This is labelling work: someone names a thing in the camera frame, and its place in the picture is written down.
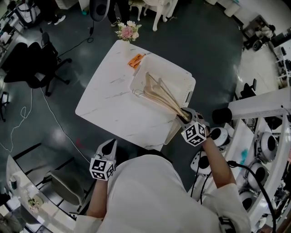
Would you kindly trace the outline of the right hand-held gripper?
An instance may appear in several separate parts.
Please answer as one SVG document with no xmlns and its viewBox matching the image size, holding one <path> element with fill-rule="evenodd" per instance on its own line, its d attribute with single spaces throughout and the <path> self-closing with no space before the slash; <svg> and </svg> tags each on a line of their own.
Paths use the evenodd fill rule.
<svg viewBox="0 0 291 233">
<path fill-rule="evenodd" d="M 187 113 L 191 120 L 187 121 L 181 116 L 176 116 L 176 120 L 183 130 L 181 135 L 188 144 L 196 147 L 210 137 L 210 125 L 200 112 L 188 107 L 183 107 L 182 111 Z"/>
</svg>

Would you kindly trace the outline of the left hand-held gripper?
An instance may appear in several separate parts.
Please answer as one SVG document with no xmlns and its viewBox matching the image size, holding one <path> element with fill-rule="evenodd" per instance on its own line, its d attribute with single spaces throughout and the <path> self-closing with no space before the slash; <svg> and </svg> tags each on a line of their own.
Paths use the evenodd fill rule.
<svg viewBox="0 0 291 233">
<path fill-rule="evenodd" d="M 89 171 L 94 179 L 108 181 L 115 171 L 117 140 L 100 144 L 90 161 Z"/>
</svg>

